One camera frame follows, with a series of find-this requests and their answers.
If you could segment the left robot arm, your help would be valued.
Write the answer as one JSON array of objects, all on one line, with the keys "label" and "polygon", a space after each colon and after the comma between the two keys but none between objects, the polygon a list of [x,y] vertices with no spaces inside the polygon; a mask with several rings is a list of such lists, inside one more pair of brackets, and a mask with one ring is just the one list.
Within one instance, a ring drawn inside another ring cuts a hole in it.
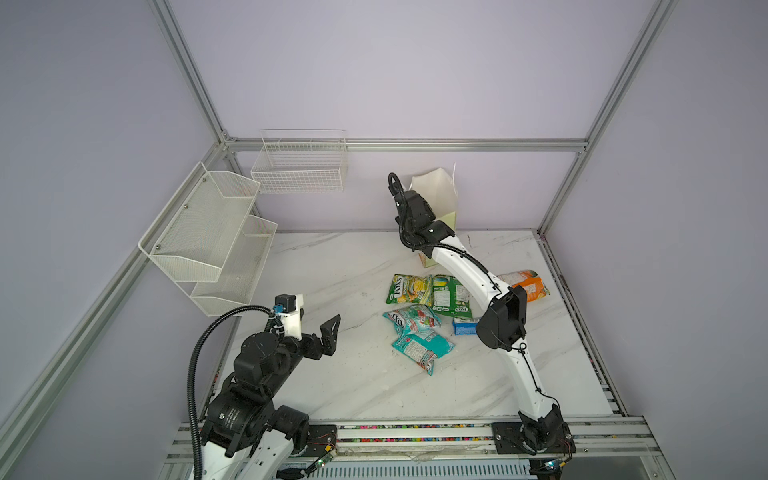
[{"label": "left robot arm", "polygon": [[[203,425],[194,398],[194,382],[204,342],[225,320],[247,311],[268,315],[265,329],[247,337],[219,394],[209,403]],[[187,407],[195,479],[224,479],[234,474],[237,462],[226,463],[243,449],[251,453],[244,477],[252,479],[300,479],[314,471],[279,467],[308,444],[309,416],[288,406],[274,406],[273,398],[302,359],[331,356],[337,348],[341,316],[320,325],[319,336],[304,334],[302,309],[290,312],[246,305],[217,318],[196,343],[187,372]]]}]

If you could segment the white green paper bag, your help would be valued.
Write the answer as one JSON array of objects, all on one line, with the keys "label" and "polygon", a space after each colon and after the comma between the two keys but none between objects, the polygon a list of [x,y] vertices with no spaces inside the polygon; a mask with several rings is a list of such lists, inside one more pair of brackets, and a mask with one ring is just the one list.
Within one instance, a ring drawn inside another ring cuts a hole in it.
[{"label": "white green paper bag", "polygon": [[[455,171],[437,168],[422,175],[413,176],[407,190],[414,190],[426,199],[436,217],[432,226],[436,222],[442,222],[451,229],[453,236],[457,237],[458,194],[454,173]],[[448,237],[438,239],[438,234],[444,234],[443,228],[436,228],[434,233],[429,232],[424,240],[410,241],[413,246],[418,246],[424,243],[438,243],[448,240]]]}]

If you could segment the red green candy packet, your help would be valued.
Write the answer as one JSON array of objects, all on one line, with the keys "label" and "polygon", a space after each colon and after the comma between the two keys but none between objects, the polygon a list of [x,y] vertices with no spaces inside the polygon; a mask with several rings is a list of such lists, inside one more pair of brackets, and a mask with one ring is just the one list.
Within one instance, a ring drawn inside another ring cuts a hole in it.
[{"label": "red green candy packet", "polygon": [[434,330],[442,325],[439,317],[427,305],[414,304],[384,312],[382,317],[393,324],[398,335]]}]

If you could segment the teal snack packet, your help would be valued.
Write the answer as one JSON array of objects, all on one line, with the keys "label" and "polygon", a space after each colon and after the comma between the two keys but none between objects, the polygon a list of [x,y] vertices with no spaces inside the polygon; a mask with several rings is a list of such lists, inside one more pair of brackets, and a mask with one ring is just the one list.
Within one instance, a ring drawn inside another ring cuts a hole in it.
[{"label": "teal snack packet", "polygon": [[403,333],[392,343],[392,347],[416,363],[429,376],[434,375],[436,361],[455,348],[452,342],[434,330]]}]

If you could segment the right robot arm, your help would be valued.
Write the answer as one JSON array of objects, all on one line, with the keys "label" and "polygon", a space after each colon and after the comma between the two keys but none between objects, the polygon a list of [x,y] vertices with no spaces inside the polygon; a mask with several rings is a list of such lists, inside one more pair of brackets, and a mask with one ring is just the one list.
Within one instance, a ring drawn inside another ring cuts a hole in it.
[{"label": "right robot arm", "polygon": [[574,451],[572,436],[557,399],[543,388],[526,343],[527,294],[494,275],[471,255],[455,231],[439,220],[419,193],[403,188],[390,176],[389,192],[397,216],[398,235],[408,249],[425,254],[455,277],[485,309],[476,335],[501,353],[517,395],[521,448],[530,454],[555,447]]}]

